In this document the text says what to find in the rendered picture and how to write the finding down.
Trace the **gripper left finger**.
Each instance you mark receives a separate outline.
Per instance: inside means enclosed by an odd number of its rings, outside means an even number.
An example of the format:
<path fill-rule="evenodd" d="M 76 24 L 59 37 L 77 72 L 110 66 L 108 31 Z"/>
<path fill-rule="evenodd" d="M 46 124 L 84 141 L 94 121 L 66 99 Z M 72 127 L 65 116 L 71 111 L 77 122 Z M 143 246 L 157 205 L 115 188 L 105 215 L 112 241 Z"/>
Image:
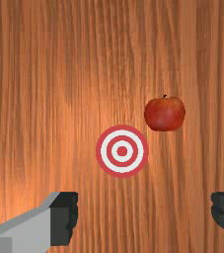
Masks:
<path fill-rule="evenodd" d="M 33 210 L 0 224 L 0 253 L 46 253 L 70 243 L 78 219 L 78 194 L 54 192 Z"/>

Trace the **red apple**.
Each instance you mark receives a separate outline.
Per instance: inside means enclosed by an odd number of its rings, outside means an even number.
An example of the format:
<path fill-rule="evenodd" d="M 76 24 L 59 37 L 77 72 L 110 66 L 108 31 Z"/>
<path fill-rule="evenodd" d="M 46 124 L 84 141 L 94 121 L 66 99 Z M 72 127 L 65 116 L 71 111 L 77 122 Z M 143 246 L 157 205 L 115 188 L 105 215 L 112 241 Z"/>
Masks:
<path fill-rule="evenodd" d="M 146 124 L 155 131 L 174 131 L 185 120 L 186 108 L 177 97 L 155 98 L 148 102 L 144 110 Z"/>

